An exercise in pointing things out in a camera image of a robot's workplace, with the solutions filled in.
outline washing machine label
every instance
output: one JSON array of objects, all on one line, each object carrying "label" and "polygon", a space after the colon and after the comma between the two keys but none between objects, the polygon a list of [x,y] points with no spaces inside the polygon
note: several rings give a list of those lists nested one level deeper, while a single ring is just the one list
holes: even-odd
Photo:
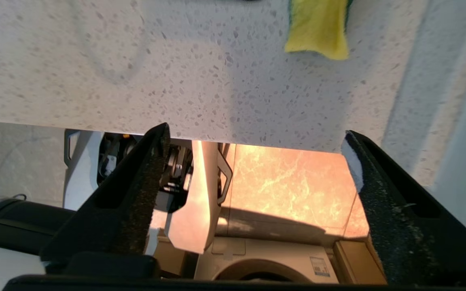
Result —
[{"label": "washing machine label", "polygon": [[314,274],[316,274],[317,276],[330,276],[330,272],[328,271],[325,259],[310,257],[310,262],[312,263],[312,269],[314,269]]}]

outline floor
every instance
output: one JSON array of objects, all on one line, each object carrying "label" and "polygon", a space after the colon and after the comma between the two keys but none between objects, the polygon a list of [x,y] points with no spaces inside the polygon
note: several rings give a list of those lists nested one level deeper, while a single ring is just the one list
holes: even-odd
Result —
[{"label": "floor", "polygon": [[[0,198],[62,206],[64,130],[0,123]],[[330,245],[368,234],[340,154],[231,145],[233,181],[217,228],[244,236]]]},{"label": "floor", "polygon": [[0,123],[0,198],[62,206],[64,130]]}]

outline washing machine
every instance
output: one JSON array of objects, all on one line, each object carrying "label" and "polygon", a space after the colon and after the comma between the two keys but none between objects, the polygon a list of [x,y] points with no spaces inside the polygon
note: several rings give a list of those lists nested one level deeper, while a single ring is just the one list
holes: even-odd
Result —
[{"label": "washing machine", "polygon": [[223,237],[199,256],[194,279],[339,283],[324,247]]}]

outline white terrazzo countertop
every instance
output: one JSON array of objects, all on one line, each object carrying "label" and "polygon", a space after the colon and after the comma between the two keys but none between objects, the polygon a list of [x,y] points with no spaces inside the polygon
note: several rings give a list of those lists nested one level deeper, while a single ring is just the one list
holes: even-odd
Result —
[{"label": "white terrazzo countertop", "polygon": [[466,1],[356,0],[347,61],[284,53],[288,23],[288,0],[0,0],[0,121],[329,152],[352,129],[432,182]]}]

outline yellow sponge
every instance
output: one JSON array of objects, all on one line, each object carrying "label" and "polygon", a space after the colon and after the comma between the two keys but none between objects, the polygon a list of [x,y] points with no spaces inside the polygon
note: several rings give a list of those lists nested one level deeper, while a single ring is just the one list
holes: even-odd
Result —
[{"label": "yellow sponge", "polygon": [[329,59],[348,59],[346,5],[347,0],[291,0],[285,52],[315,51]]}]

